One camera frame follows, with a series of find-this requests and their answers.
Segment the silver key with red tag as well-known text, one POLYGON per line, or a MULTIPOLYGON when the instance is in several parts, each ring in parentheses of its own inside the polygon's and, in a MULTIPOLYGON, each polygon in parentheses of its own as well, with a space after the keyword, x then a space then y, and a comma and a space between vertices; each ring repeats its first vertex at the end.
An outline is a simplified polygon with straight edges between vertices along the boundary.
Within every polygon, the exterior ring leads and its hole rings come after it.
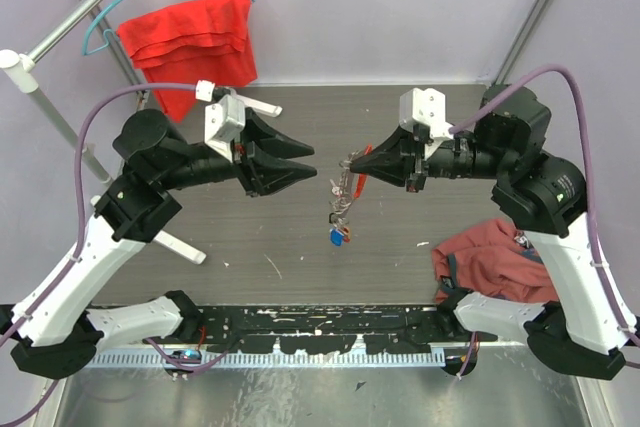
POLYGON ((331 179, 330 184, 331 184, 331 193, 335 197, 339 198, 344 195, 343 186, 341 183, 336 183, 333 179, 331 179))

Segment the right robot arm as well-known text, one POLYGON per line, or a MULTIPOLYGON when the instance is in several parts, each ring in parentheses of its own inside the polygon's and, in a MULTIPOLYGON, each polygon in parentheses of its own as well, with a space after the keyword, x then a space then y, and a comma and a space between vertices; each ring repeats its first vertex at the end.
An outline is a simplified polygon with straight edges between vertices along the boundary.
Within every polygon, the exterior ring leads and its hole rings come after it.
POLYGON ((398 128, 351 171, 410 192, 431 177, 493 180, 492 201, 532 244, 557 299, 517 302, 453 282, 438 309, 440 332, 452 341, 493 334, 525 344, 555 372, 614 378, 639 320, 594 253, 582 170, 543 148, 549 108, 527 88, 497 85, 485 91, 472 130, 450 124, 445 110, 435 89, 407 92, 398 128))

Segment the metal key organizer red handle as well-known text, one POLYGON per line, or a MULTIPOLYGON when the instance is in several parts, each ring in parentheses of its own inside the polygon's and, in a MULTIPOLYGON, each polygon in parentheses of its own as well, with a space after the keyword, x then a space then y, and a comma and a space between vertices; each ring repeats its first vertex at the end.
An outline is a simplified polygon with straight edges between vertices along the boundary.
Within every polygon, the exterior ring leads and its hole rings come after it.
POLYGON ((329 223, 336 229, 347 226, 347 213, 355 200, 361 196, 368 178, 367 175, 352 173, 350 165, 353 161, 368 155, 372 150, 373 146, 368 144, 363 150, 350 153, 345 160, 339 163, 341 174, 335 182, 342 184, 344 195, 337 198, 332 194, 334 198, 330 201, 331 212, 329 214, 329 223))

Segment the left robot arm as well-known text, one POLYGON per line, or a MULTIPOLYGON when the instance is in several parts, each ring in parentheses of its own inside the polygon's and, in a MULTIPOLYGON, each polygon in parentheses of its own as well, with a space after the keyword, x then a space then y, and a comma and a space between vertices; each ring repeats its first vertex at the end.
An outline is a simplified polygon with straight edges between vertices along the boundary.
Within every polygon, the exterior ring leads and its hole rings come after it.
POLYGON ((158 110, 139 111, 125 122, 113 142, 123 172, 94 213, 82 218, 80 241, 29 298, 1 308, 1 331, 16 342, 11 357, 20 371, 60 380, 112 347, 197 337, 202 314, 181 290, 128 307, 89 305, 178 214, 172 191, 236 179, 247 195, 268 196, 316 175, 298 161, 314 154, 312 146, 272 128, 251 108, 241 113, 239 125, 224 130, 226 155, 209 143, 188 143, 158 110))

